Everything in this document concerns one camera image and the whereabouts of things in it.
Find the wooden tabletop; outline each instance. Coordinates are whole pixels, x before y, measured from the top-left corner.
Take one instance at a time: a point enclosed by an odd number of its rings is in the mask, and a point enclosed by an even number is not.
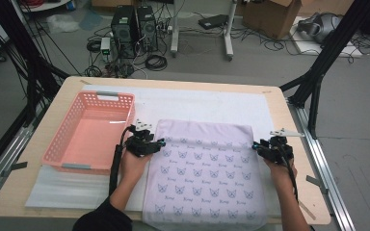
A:
[[[19,218],[79,218],[89,210],[82,209],[48,209],[26,208],[25,203],[35,185],[41,167],[41,156],[44,154],[51,139],[72,103],[75,95],[85,85],[121,86],[134,88],[153,88],[170,90],[208,90],[262,94],[266,97],[269,111],[275,128],[285,128],[297,131],[281,90],[277,87],[208,84],[174,81],[106,79],[92,77],[69,77],[63,83],[53,103],[40,122],[35,134],[30,139],[18,162],[28,162],[23,169],[14,170],[0,191],[0,217]],[[330,213],[320,189],[307,182],[307,175],[314,177],[304,145],[300,138],[289,138],[293,146],[295,165],[299,170],[297,184],[300,192],[300,205],[304,217],[309,224],[330,223]],[[141,220],[141,213],[126,214],[134,220]],[[278,223],[280,218],[270,217],[268,222]]]

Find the printed cloth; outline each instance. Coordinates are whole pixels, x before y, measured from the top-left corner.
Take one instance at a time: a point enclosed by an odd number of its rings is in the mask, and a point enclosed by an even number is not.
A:
[[[254,230],[267,219],[250,126],[160,120],[143,220],[160,230]]]

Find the black sleeve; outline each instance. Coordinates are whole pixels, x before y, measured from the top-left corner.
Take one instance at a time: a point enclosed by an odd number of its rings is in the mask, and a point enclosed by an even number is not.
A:
[[[74,223],[73,231],[131,231],[132,220],[122,211],[114,208],[107,197],[98,208],[80,217]]]

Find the pink plastic basket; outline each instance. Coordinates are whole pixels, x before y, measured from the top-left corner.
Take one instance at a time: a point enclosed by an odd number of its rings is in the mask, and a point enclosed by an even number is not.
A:
[[[116,144],[134,114],[133,94],[80,91],[42,163],[59,171],[110,174]]]

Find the hand-mounted device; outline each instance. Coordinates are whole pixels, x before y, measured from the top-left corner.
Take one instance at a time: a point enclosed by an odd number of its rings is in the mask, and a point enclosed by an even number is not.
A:
[[[294,158],[293,147],[287,144],[286,137],[303,137],[304,134],[287,131],[284,128],[278,131],[271,132],[270,135],[274,135],[268,141],[260,140],[260,143],[253,142],[251,147],[257,151],[257,154],[264,159],[283,165],[287,167],[291,182],[294,188],[294,194],[296,200],[299,201],[299,192],[297,191],[296,177],[294,176],[293,169],[289,165],[289,161]]]
[[[294,158],[293,147],[287,144],[285,137],[271,137],[268,141],[261,139],[260,143],[254,142],[251,148],[256,150],[259,156],[278,165],[285,165],[282,152],[287,157],[286,162]]]
[[[160,151],[161,147],[166,145],[164,139],[152,142],[154,135],[147,130],[148,128],[151,128],[150,124],[143,124],[137,119],[136,125],[130,125],[122,132],[121,140],[119,144],[116,145],[116,151],[111,165],[109,195],[111,195],[117,187],[119,163],[121,162],[122,150],[124,147],[138,158],[142,158],[145,155]],[[127,131],[131,132],[133,136],[123,142]]]

